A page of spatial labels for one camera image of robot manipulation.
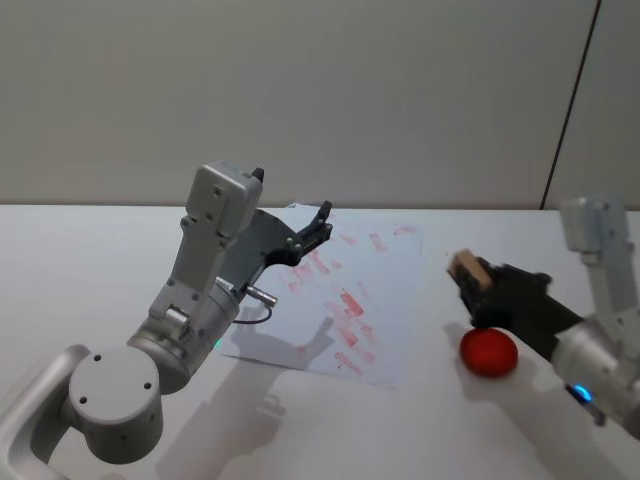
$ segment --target cable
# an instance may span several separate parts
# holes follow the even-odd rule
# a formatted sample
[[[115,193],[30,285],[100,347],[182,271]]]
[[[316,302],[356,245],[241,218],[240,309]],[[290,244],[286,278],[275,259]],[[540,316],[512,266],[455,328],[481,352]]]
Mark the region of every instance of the cable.
[[[267,307],[266,305],[265,307],[269,311],[266,317],[259,318],[258,320],[235,320],[233,323],[237,323],[238,325],[257,325],[259,323],[264,323],[271,318],[271,315],[273,315],[273,310],[271,309],[271,307]]]

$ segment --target white table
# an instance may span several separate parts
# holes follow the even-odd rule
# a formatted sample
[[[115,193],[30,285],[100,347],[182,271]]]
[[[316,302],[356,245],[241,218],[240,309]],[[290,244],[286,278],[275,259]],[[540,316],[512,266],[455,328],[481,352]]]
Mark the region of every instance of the white table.
[[[349,214],[362,212],[372,213]],[[616,425],[592,426],[525,346],[517,372],[503,381],[471,377],[457,360],[468,315],[445,268],[460,248],[547,272],[558,300],[591,311],[586,273],[564,247],[557,213],[374,213],[413,220],[426,232],[428,268],[398,390],[213,353],[184,390],[164,398],[164,434],[146,458],[102,463],[70,431],[53,466],[72,479],[100,480],[640,476],[640,442]],[[1,206],[0,393],[39,357],[70,344],[124,343],[170,271],[182,215],[164,207]],[[640,214],[630,221],[640,239]]]

